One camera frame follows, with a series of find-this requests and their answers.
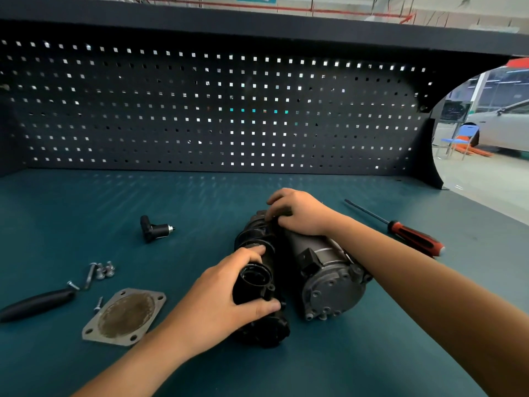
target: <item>white car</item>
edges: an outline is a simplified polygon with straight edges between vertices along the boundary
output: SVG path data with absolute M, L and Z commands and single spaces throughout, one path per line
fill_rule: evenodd
M 466 124 L 479 126 L 478 143 L 529 152 L 529 99 L 488 113 L 469 114 Z

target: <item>screw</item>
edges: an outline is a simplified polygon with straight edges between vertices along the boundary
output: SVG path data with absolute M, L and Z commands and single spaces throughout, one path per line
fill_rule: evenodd
M 107 266 L 105 267 L 105 276 L 106 277 L 113 277 L 116 273 L 116 268 L 112 266 L 112 262 L 108 261 Z
M 94 308 L 95 313 L 98 313 L 101 310 L 101 304 L 102 304 L 102 297 L 99 297 L 99 300 L 97 301 L 97 305 Z
M 92 262 L 90 263 L 89 266 L 90 266 L 90 270 L 88 271 L 88 276 L 86 277 L 85 289 L 90 288 L 90 284 L 92 282 L 92 278 L 94 277 L 94 271 L 96 270 L 97 263 Z
M 97 264 L 96 279 L 103 280 L 105 278 L 105 268 L 101 263 Z
M 70 287 L 76 289 L 77 291 L 81 291 L 81 289 L 78 286 L 76 286 L 74 283 L 72 283 L 71 280 L 67 282 L 66 285 L 69 285 Z

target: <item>car window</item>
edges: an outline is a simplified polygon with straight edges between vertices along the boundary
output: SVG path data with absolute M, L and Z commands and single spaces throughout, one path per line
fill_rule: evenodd
M 505 111 L 506 114 L 529 114 L 529 103 L 522 104 Z

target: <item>green workbench surface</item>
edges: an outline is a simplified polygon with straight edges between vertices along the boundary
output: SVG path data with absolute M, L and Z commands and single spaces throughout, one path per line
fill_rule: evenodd
M 0 395 L 65 396 L 108 367 L 127 348 L 81 339 L 97 299 L 126 287 L 164 292 L 156 326 L 280 187 L 380 231 L 343 199 L 432 234 L 446 245 L 443 263 L 529 311 L 529 227 L 410 178 L 25 170 L 0 179 L 0 306 L 82 284 L 93 261 L 112 260 L 116 275 L 61 308 L 0 325 Z M 143 214 L 175 232 L 146 245 Z M 281 346 L 225 341 L 178 369 L 158 395 L 484 395 L 376 281 L 339 318 L 304 322 L 292 305 L 287 315 L 292 333 Z

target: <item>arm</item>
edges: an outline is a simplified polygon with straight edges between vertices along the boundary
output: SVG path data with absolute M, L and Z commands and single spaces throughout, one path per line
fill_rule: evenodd
M 217 345 L 236 329 L 278 311 L 278 300 L 235 305 L 239 271 L 261 261 L 264 246 L 240 248 L 195 282 L 168 317 L 72 397 L 148 397 L 181 364 Z
M 529 316 L 523 311 L 308 193 L 284 188 L 268 204 L 268 220 L 280 216 L 280 226 L 326 235 L 349 251 L 489 396 L 527 395 Z

